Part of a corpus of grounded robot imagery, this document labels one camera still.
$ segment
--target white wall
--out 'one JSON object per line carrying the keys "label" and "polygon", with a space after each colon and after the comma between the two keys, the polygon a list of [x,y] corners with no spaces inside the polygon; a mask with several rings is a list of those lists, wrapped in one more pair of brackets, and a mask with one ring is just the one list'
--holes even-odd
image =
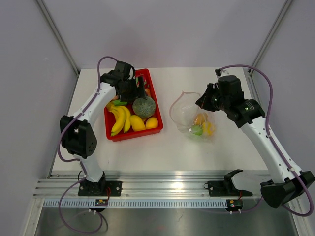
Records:
{"label": "white wall", "polygon": [[111,55],[139,68],[251,63],[284,0],[45,2],[79,67]]}
{"label": "white wall", "polygon": [[[274,87],[273,130],[295,162],[315,175],[314,12],[314,1],[295,1],[258,68]],[[254,78],[266,107],[267,85],[263,78]],[[310,191],[315,200],[315,184]],[[315,227],[315,214],[309,219]]]}
{"label": "white wall", "polygon": [[34,1],[2,1],[0,31],[0,234],[17,236],[76,78]]}

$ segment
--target white table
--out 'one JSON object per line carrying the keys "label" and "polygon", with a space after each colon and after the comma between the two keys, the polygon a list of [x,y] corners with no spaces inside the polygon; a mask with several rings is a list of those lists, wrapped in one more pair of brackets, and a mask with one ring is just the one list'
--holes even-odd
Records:
{"label": "white table", "polygon": [[[110,69],[102,69],[101,74]],[[106,138],[104,113],[93,130],[97,138],[95,150],[105,171],[229,171],[235,169],[266,171],[267,168],[250,140],[222,111],[215,112],[216,133],[211,142],[196,142],[177,130],[169,117],[171,104],[182,91],[203,94],[208,83],[217,81],[215,68],[149,68],[164,128],[159,134],[113,142]],[[246,98],[250,92],[241,68],[227,70],[242,82]],[[69,109],[72,115],[89,98],[97,85],[96,69],[82,69]],[[62,148],[64,158],[72,156]],[[76,162],[64,163],[56,157],[52,174],[79,171]]]}

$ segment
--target yellow lemon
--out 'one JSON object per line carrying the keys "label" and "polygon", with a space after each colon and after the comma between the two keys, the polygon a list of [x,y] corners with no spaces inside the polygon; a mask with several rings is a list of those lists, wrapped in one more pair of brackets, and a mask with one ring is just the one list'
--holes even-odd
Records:
{"label": "yellow lemon", "polygon": [[132,115],[130,116],[129,120],[133,131],[141,131],[146,129],[146,126],[139,116]]}
{"label": "yellow lemon", "polygon": [[153,129],[158,127],[158,119],[155,117],[151,117],[146,122],[146,129]]}
{"label": "yellow lemon", "polygon": [[215,127],[212,123],[206,121],[202,124],[202,130],[204,135],[210,136],[213,134]]}

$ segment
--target green apple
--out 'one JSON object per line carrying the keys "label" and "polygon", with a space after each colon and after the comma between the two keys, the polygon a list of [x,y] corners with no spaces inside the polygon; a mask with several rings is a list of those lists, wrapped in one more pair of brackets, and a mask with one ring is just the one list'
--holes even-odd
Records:
{"label": "green apple", "polygon": [[195,135],[202,135],[203,131],[202,131],[202,127],[200,125],[193,125],[189,131]]}

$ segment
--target melon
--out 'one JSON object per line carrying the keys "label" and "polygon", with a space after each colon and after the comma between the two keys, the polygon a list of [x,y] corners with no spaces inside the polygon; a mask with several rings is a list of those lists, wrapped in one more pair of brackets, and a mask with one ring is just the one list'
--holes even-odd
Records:
{"label": "melon", "polygon": [[156,111],[156,103],[150,98],[137,98],[132,105],[134,113],[141,118],[149,118]]}

